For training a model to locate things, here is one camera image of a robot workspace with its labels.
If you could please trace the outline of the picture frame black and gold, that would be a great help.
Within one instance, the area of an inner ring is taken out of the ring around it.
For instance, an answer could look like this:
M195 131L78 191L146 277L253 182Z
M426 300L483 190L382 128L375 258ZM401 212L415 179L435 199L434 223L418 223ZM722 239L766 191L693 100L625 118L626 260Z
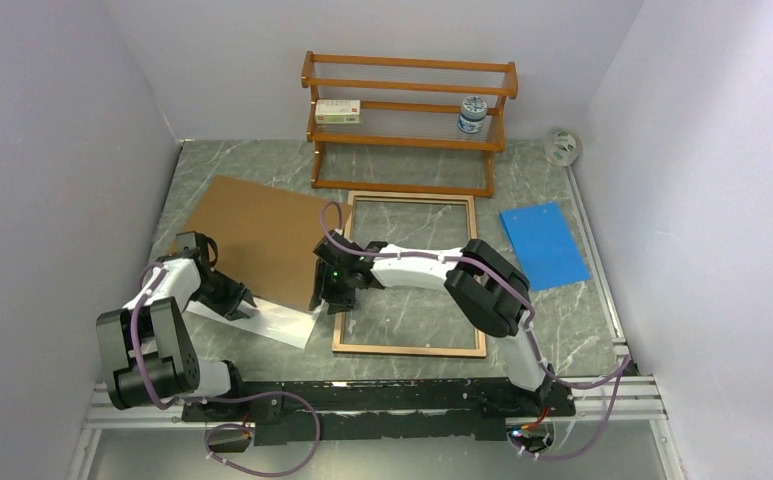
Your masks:
M471 195L366 191L351 191L348 194L349 205L356 206L356 204L364 202L461 206L465 209L468 237L471 239L477 237L475 201ZM378 279L386 281L387 287L416 287L442 291L446 264L442 254L435 254L432 259L428 259L410 257L402 252L398 259L377 260L374 264L374 273ZM338 313L335 315L332 338L332 351L334 353L453 358L484 358L487 356L486 337L477 329L473 331L474 346L472 348L349 344L344 341L345 332L345 315Z

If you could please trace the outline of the white photo paper sheet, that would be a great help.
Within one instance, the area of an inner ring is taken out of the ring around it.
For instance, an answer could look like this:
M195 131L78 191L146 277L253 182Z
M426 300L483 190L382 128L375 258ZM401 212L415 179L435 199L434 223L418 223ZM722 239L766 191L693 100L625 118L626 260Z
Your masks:
M188 312L216 321L222 325L250 332L277 342L303 350L314 330L323 305L313 311L298 311L282 305L256 298L256 308L251 308L251 317L227 321L205 305L192 301L186 307Z

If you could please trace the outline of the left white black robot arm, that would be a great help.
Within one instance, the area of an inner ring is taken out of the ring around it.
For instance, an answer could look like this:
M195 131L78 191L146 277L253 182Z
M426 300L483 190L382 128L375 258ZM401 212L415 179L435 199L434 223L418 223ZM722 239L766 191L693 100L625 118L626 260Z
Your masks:
M105 384L115 408L165 410L185 400L208 403L224 420L246 411L249 395L238 369L229 361L199 359L183 320L191 304L228 321L256 313L250 289L217 270L217 261L214 239L180 233L174 251L147 267L135 297L97 318Z

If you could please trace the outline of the brown cardboard backing board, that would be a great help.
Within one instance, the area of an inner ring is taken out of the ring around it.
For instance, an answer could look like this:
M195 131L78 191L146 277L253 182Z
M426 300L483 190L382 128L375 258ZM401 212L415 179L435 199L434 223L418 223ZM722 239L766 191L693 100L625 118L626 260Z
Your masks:
M255 297L298 311L312 309L326 199L216 176L182 232L216 241L216 269L245 284Z

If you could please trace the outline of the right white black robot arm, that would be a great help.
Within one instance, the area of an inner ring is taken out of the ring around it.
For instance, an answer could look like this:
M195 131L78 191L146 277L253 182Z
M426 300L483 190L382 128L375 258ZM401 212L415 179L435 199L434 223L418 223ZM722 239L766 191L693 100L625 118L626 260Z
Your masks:
M468 322L496 340L512 402L534 415L550 401L552 370L536 354L528 333L535 317L527 277L487 242L471 239L462 248L413 250L387 242L365 248L335 230L316 244L312 302L325 302L330 314L356 305L367 289L419 288L447 293Z

